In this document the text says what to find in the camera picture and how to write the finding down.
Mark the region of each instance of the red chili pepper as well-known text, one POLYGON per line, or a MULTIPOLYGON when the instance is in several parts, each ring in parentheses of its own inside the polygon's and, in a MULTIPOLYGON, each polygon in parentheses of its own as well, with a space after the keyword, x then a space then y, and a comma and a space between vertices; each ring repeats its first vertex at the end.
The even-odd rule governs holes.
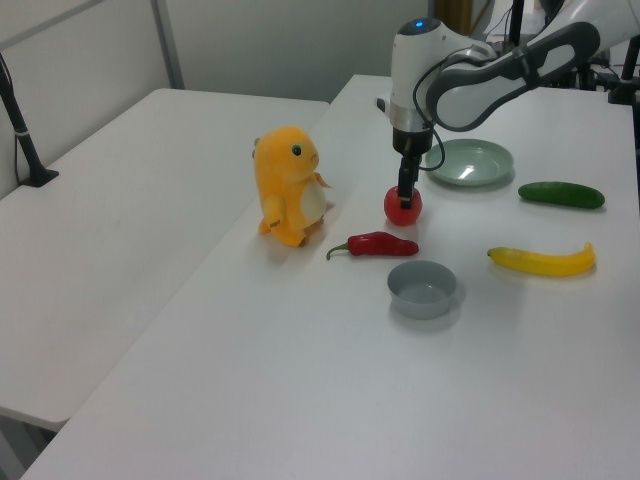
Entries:
POLYGON ((386 232, 373 232, 364 235, 355 235, 347 239, 347 243, 333 247, 327 252, 327 260, 336 250, 347 250, 351 255, 392 255, 395 257, 408 257, 418 253, 416 242, 402 240, 386 232))

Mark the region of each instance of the plush toy arm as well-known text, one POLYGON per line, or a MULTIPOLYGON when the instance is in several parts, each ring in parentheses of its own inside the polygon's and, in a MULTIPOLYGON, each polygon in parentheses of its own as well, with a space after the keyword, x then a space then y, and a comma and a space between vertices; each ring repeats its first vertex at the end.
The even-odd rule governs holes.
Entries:
POLYGON ((283 219, 285 213, 284 198, 281 195, 269 195, 262 204, 264 223, 273 228, 283 219))

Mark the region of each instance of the gray bowl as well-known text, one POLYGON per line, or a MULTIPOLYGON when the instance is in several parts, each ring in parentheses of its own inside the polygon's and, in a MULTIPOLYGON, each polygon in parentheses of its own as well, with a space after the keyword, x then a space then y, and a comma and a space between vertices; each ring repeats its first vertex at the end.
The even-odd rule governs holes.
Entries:
POLYGON ((456 277, 439 263, 413 260, 391 270, 387 286, 397 311, 410 318, 435 318, 449 310, 456 277))

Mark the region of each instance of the fake vegetable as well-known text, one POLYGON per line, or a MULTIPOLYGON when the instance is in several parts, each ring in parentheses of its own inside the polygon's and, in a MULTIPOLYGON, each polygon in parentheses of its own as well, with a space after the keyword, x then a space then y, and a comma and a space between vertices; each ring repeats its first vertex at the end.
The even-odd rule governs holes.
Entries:
POLYGON ((593 246, 588 242, 585 243, 584 250, 572 255, 543 255, 506 247, 492 248, 487 255, 503 267, 554 277, 584 273, 590 270, 596 261, 593 246))
POLYGON ((413 190, 411 208, 402 208, 400 197, 398 197, 398 187, 390 188, 384 197, 384 213, 391 223, 399 227, 416 223, 421 211, 422 197, 416 189, 413 190))
POLYGON ((523 185, 518 194, 531 202, 552 203, 578 208, 599 208, 604 195, 595 188, 567 182, 535 182, 523 185))
POLYGON ((347 250, 351 255, 391 255, 408 257, 420 250, 416 242, 403 240, 386 232, 373 232, 364 235, 354 235, 347 239, 347 243, 333 247, 327 252, 327 260, 336 250, 347 250))

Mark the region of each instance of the chili pepper stem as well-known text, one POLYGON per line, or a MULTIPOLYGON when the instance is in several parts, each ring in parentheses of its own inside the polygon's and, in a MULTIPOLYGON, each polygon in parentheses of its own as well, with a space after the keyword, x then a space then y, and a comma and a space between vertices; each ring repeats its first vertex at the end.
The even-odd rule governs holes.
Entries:
POLYGON ((331 259, 331 254, 336 250, 347 250, 349 251, 349 242, 343 243, 342 245, 338 245, 337 247, 333 247, 331 250, 327 252, 327 260, 331 259))

